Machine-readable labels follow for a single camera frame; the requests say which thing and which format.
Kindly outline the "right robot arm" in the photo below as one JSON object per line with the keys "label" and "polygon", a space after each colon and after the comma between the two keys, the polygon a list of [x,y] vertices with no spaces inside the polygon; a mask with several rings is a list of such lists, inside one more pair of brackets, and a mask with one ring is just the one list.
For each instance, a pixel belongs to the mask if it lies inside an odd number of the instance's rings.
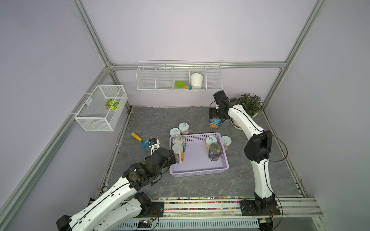
{"label": "right robot arm", "polygon": [[276,199],[270,187],[268,161],[272,146],[272,134],[253,121],[236,98],[229,99],[223,92],[214,94],[217,107],[210,109],[210,119],[233,119],[242,129],[248,142],[245,156],[252,164],[255,181],[255,208],[260,212],[276,206]]}

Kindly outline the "yellow label small can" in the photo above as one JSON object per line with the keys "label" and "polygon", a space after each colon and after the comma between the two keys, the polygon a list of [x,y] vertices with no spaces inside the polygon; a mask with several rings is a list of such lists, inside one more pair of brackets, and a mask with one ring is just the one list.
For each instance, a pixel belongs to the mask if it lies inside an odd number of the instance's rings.
{"label": "yellow label small can", "polygon": [[206,148],[209,150],[210,149],[210,146],[214,143],[218,143],[218,140],[216,137],[214,136],[208,136],[206,138]]}

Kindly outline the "lilac plastic basket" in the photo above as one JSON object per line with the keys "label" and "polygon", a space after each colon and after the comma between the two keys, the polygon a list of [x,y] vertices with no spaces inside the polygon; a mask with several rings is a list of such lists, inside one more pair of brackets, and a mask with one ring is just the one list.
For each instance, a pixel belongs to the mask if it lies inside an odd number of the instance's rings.
{"label": "lilac plastic basket", "polygon": [[221,156],[217,161],[209,159],[206,139],[210,136],[216,138],[219,144],[222,142],[221,134],[218,132],[185,135],[186,151],[184,152],[184,162],[172,165],[169,173],[175,178],[180,178],[224,173],[227,171],[229,163],[223,146],[221,147]]}

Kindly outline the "tall colourful can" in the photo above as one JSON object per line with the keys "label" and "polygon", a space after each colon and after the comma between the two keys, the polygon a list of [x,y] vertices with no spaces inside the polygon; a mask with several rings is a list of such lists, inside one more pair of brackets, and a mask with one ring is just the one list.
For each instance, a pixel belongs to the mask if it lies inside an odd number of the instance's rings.
{"label": "tall colourful can", "polygon": [[175,160],[178,164],[182,164],[184,160],[184,148],[183,145],[180,144],[174,144],[172,146],[172,151],[175,156]]}

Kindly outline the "blue soup can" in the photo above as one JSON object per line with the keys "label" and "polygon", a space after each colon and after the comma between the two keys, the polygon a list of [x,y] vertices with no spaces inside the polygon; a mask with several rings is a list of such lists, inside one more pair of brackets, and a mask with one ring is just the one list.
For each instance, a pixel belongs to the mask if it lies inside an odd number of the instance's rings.
{"label": "blue soup can", "polygon": [[175,144],[182,145],[183,146],[183,152],[186,151],[186,139],[185,139],[184,135],[181,135],[181,134],[175,135],[172,139],[172,144],[173,145],[175,145]]}
{"label": "blue soup can", "polygon": [[222,119],[219,118],[212,118],[209,121],[209,126],[213,129],[218,129],[222,123]]}

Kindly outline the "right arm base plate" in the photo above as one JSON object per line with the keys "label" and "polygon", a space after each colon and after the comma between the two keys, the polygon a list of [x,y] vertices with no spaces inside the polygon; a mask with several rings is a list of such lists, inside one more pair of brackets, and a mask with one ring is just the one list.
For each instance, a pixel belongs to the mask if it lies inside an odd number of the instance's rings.
{"label": "right arm base plate", "polygon": [[281,211],[276,201],[262,202],[259,200],[242,200],[240,201],[242,216],[277,216]]}

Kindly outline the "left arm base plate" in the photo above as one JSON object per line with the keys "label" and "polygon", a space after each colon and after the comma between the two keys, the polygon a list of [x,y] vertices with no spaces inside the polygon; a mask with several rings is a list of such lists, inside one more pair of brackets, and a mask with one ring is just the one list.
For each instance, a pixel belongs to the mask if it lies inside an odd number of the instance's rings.
{"label": "left arm base plate", "polygon": [[150,202],[142,207],[142,211],[139,213],[137,218],[156,218],[163,217],[164,214],[164,203],[163,202]]}

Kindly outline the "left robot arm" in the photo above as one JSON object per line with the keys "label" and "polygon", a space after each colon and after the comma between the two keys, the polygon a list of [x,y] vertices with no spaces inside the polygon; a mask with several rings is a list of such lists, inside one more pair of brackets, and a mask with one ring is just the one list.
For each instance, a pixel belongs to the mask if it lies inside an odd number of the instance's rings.
{"label": "left robot arm", "polygon": [[110,231],[127,219],[148,215],[151,200],[140,190],[151,184],[165,167],[176,163],[172,150],[158,148],[144,162],[135,163],[118,181],[85,209],[57,222],[60,231]]}

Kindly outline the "dark navy can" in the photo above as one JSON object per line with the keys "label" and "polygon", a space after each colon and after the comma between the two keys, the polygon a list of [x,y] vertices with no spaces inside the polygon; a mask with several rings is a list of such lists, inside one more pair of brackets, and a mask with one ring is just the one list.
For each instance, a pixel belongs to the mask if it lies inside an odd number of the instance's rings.
{"label": "dark navy can", "polygon": [[217,161],[222,153],[222,147],[218,143],[213,143],[209,148],[209,159],[211,161]]}

